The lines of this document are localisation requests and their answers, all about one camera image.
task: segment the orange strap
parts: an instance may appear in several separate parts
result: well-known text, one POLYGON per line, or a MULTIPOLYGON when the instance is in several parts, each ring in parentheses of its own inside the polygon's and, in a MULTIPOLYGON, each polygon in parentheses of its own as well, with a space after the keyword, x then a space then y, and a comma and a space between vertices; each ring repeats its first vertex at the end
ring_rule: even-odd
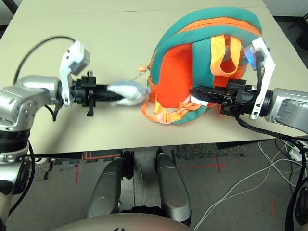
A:
POLYGON ((226 41, 224 35, 218 35, 211 37, 211 72, 215 76, 226 76, 233 75, 239 66, 240 53, 241 53, 241 42, 234 37, 230 37, 230 55, 231 63, 228 66, 228 72, 225 72, 221 68, 223 59, 226 53, 226 41))
POLYGON ((199 107, 201 107, 200 104, 194 104, 188 101, 187 99, 185 101, 180 102, 179 107, 175 112, 168 112, 158 101, 157 97, 155 98, 154 103, 154 112, 155 115, 148 115, 147 109, 150 103, 150 99, 148 99, 145 104, 141 108, 141 112, 147 117, 149 120, 153 122, 158 122, 161 124, 171 124, 172 122, 179 121, 183 118, 183 116, 188 111, 195 111, 199 107))

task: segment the orange backpack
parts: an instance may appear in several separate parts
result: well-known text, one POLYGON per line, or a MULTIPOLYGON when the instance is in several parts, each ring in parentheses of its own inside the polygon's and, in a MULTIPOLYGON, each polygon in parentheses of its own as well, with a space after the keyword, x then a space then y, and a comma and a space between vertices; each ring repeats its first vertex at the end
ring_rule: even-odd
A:
POLYGON ((241 78, 248 63, 243 48, 260 36, 257 16, 242 8, 207 8, 181 18, 153 53, 148 78, 151 94, 142 113, 162 124, 197 119, 214 104, 192 103, 189 89, 225 87, 230 78, 241 78), (147 114, 150 102, 154 103, 154 115, 147 114))

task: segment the table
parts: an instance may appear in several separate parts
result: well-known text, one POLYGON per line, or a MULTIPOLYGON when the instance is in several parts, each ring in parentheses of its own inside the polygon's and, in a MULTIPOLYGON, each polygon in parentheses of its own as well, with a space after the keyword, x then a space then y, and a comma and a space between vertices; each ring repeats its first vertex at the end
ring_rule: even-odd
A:
MULTIPOLYGON (((91 55, 87 70, 94 71, 97 83, 132 79, 138 74, 139 65, 149 63, 163 33, 179 18, 195 10, 180 9, 187 7, 185 3, 173 10, 168 9, 171 5, 155 10, 149 10, 153 5, 149 8, 136 6, 135 10, 126 5, 127 10, 122 7, 122 12, 113 12, 115 5, 111 5, 104 13, 93 6, 86 9, 76 7, 74 10, 63 7, 62 11, 56 12, 54 6, 48 14, 48 7, 53 6, 51 2, 48 1, 45 8, 41 4, 30 11, 33 2, 40 4, 39 0, 23 1, 0 41, 0 86, 12 84, 16 66, 34 44, 54 35, 68 35, 85 44, 91 55)), ((213 6, 213 3, 196 2, 196 8, 213 6)), ((308 70, 264 4, 261 1, 234 2, 238 6, 253 4, 246 8, 261 21, 264 40, 277 64, 269 88, 307 90, 307 84, 303 82, 307 82, 308 70)), ((20 76, 59 76, 61 57, 69 46, 68 41, 55 40, 41 47, 26 62, 20 76)), ((251 68, 244 78, 248 84, 256 84, 256 73, 251 68)), ((146 79, 147 75, 144 75, 138 81, 146 84, 146 79)), ((270 138, 240 127, 234 118, 219 115, 217 108, 184 125, 153 123, 141 114, 140 108, 140 105, 112 107, 108 103, 97 103, 91 118, 86 116, 87 108, 74 105, 62 108, 55 123, 43 108, 36 115, 30 140, 35 153, 51 154, 270 138)), ((292 128, 267 123, 263 118, 249 123, 293 136, 303 134, 292 128)))

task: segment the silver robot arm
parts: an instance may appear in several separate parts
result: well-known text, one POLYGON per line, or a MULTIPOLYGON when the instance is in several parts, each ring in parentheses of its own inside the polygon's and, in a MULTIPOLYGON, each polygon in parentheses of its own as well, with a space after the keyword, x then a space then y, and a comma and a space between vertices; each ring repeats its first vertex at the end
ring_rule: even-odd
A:
MULTIPOLYGON (((55 104, 56 109, 63 104, 70 106, 78 93, 88 97, 89 89, 93 92, 96 84, 83 87, 81 80, 76 89, 71 74, 78 75, 89 62, 89 52, 76 40, 62 57, 61 81, 57 77, 27 76, 0 89, 0 230, 5 230, 13 194, 22 193, 27 185, 28 138, 36 112, 49 104, 55 104)), ((85 78, 95 83, 94 77, 85 78)), ((79 96, 84 106, 89 105, 85 97, 79 96)))
POLYGON ((273 90, 271 107, 265 120, 308 134, 308 93, 280 88, 273 90))
POLYGON ((57 103, 59 79, 28 76, 0 89, 0 223, 4 226, 13 194, 21 193, 29 176, 28 137, 36 112, 57 103))

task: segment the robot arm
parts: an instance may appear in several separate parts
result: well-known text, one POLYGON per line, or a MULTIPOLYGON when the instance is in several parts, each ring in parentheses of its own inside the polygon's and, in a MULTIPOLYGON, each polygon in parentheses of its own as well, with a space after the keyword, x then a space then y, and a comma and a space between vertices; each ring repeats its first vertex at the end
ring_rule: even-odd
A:
POLYGON ((260 51, 264 58, 261 62, 264 68, 262 87, 258 95, 257 87, 246 85, 246 80, 230 79, 225 88, 191 89, 192 102, 204 105, 209 102, 218 103, 221 105, 220 113, 236 117, 240 108, 257 95, 254 103, 244 110, 244 113, 250 114, 249 119, 265 117, 268 122, 282 124, 308 134, 308 93, 286 89, 268 90, 276 65, 263 39, 259 37, 244 48, 245 55, 254 70, 256 70, 256 51, 260 51))
POLYGON ((98 85, 92 71, 88 71, 87 76, 81 79, 73 80, 71 74, 80 74, 89 61, 89 52, 83 44, 74 40, 62 57, 61 79, 27 76, 13 86, 0 89, 0 231, 5 230, 12 195, 22 193, 27 185, 30 169, 30 161, 26 156, 28 138, 35 114, 41 107, 56 105, 53 112, 55 121, 62 105, 81 104, 89 107, 87 115, 93 116, 97 101, 136 105, 147 97, 148 88, 132 81, 98 85))

